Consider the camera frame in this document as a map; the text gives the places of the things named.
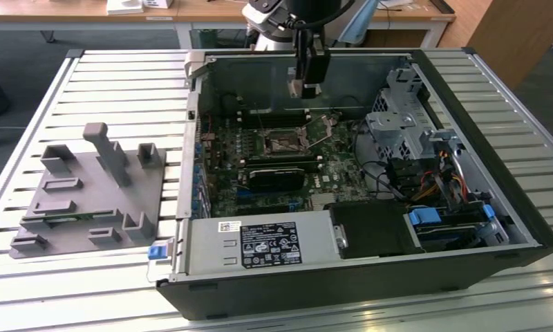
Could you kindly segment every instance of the cable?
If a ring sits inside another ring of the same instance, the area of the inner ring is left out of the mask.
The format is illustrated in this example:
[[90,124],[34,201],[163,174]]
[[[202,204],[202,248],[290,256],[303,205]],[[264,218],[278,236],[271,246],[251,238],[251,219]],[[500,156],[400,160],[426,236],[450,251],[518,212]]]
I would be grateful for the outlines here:
[[320,28],[328,23],[331,23],[335,19],[338,19],[346,13],[346,11],[351,9],[352,5],[355,5],[355,0],[348,0],[347,4],[339,9],[338,12],[335,12],[331,16],[326,17],[324,19],[320,19],[312,23],[303,23],[303,21],[295,21],[288,19],[284,25],[287,28],[292,30]]
[[382,1],[379,2],[384,7],[386,7],[386,13],[387,13],[387,31],[384,34],[384,47],[388,45],[388,35],[390,35],[390,30],[391,30],[391,16],[390,16],[390,7],[388,5],[386,5]]
[[0,130],[4,129],[27,129],[27,127],[0,127]]
[[404,196],[404,194],[402,192],[399,192],[399,190],[396,188],[394,188],[394,186],[390,183],[386,183],[380,178],[378,178],[378,176],[372,175],[370,171],[367,171],[364,169],[364,165],[368,163],[376,163],[376,161],[368,161],[366,163],[362,163],[359,161],[359,156],[358,156],[358,139],[359,139],[359,133],[360,133],[360,128],[363,127],[363,125],[367,123],[367,120],[363,119],[363,121],[360,121],[359,126],[358,126],[358,133],[355,134],[355,139],[354,139],[354,143],[352,143],[352,152],[355,154],[355,161],[359,164],[359,167],[362,169],[362,171],[364,172],[364,174],[372,178],[379,184],[382,184],[390,191],[391,193],[395,195],[395,197],[402,200],[402,201],[411,201],[411,199],[408,199],[408,197]]

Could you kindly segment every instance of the white box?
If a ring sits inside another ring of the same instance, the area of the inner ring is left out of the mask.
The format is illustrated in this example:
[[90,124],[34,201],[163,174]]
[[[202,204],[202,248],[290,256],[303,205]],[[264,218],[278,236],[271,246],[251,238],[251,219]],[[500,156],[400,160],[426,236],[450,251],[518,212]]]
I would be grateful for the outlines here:
[[168,8],[172,0],[144,0],[144,6],[150,8]]

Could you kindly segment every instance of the blue tab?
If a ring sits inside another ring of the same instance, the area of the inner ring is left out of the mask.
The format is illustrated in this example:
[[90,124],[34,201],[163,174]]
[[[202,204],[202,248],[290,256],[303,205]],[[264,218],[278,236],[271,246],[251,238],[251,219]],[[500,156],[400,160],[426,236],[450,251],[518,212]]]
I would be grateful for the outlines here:
[[420,219],[418,218],[415,211],[410,212],[408,218],[410,218],[412,225],[418,225],[420,223]]
[[410,216],[412,225],[420,225],[422,223],[440,223],[442,216],[439,216],[439,211],[434,207],[423,207],[415,209],[411,212]]
[[167,251],[168,251],[167,250],[167,245],[150,247],[150,250],[148,250],[148,258],[150,258],[150,260],[168,258]]
[[496,216],[495,209],[490,204],[486,204],[483,206],[483,211],[487,213],[488,219],[492,219]]

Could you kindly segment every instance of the yellow wire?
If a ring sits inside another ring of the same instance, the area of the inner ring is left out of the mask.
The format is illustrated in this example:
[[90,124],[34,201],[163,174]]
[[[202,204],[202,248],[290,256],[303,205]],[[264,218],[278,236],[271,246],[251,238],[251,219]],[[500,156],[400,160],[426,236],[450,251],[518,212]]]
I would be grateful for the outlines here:
[[428,195],[431,195],[434,193],[436,188],[438,188],[438,185],[435,184],[426,192],[423,192],[422,194],[416,194],[415,197],[412,197],[412,200],[418,201],[423,197],[427,197]]

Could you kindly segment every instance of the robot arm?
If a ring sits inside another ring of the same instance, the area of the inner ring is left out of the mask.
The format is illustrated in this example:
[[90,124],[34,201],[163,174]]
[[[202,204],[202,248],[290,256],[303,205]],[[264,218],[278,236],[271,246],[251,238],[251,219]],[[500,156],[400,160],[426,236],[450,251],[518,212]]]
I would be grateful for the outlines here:
[[243,14],[262,34],[256,50],[295,50],[292,96],[315,98],[331,63],[326,35],[356,43],[368,29],[379,0],[250,0]]

